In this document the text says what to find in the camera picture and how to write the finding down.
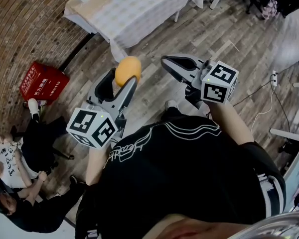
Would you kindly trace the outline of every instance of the patterned cloth on chair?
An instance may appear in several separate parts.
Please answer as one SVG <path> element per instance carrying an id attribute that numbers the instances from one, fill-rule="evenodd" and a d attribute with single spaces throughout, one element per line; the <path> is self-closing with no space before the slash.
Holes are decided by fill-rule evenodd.
<path id="1" fill-rule="evenodd" d="M 272 18 L 277 13 L 277 1 L 276 0 L 269 0 L 266 6 L 263 6 L 262 9 L 262 16 L 265 19 Z"/>

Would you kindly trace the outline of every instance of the black t-shirt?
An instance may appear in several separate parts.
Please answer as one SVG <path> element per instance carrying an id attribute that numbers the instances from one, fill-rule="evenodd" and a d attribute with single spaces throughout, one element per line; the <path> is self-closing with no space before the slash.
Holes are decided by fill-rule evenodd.
<path id="1" fill-rule="evenodd" d="M 266 216 L 257 174 L 284 179 L 256 143 L 238 146 L 212 120 L 185 117 L 145 126 L 111 151 L 86 192 L 76 239 L 141 239 L 168 214 L 207 222 L 253 224 Z"/>
<path id="2" fill-rule="evenodd" d="M 55 215 L 55 210 L 51 209 L 47 200 L 35 202 L 32 206 L 17 194 L 13 197 L 17 200 L 16 212 L 7 217 L 20 229 L 27 232 L 52 233 L 60 227 L 59 217 Z"/>

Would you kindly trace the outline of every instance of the transparent headset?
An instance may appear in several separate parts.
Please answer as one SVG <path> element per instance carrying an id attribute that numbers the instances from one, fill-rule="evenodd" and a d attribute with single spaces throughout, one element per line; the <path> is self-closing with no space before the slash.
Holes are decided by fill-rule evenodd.
<path id="1" fill-rule="evenodd" d="M 269 217 L 228 239 L 299 239 L 299 211 Z"/>

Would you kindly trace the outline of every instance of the black pants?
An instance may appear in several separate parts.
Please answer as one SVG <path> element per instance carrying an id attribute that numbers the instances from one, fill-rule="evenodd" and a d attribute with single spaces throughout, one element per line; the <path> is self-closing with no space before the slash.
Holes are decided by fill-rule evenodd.
<path id="1" fill-rule="evenodd" d="M 182 114 L 177 108 L 170 107 L 168 110 L 161 116 L 160 120 L 162 122 L 168 122 L 173 120 L 182 119 L 188 115 Z"/>
<path id="2" fill-rule="evenodd" d="M 36 204 L 37 214 L 42 213 L 42 216 L 46 217 L 45 221 L 41 221 L 44 222 L 42 224 L 45 230 L 44 233 L 52 233 L 61 226 L 66 214 L 78 202 L 84 190 L 85 186 L 83 184 L 73 185 L 64 195 Z"/>
<path id="3" fill-rule="evenodd" d="M 49 171 L 54 163 L 53 143 L 66 134 L 64 117 L 50 124 L 38 123 L 32 119 L 24 133 L 22 155 L 28 166 L 35 172 Z"/>

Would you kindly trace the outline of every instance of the white t-shirt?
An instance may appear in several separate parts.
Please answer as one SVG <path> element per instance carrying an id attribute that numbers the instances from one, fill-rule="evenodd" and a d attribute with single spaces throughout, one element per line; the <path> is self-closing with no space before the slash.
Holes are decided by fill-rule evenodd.
<path id="1" fill-rule="evenodd" d="M 4 143 L 0 144 L 0 162 L 3 163 L 3 173 L 1 180 L 10 188 L 25 188 L 19 169 L 16 165 L 14 151 L 20 147 L 20 143 Z M 31 179 L 38 176 L 38 173 L 32 171 L 22 156 L 21 161 L 28 172 Z"/>

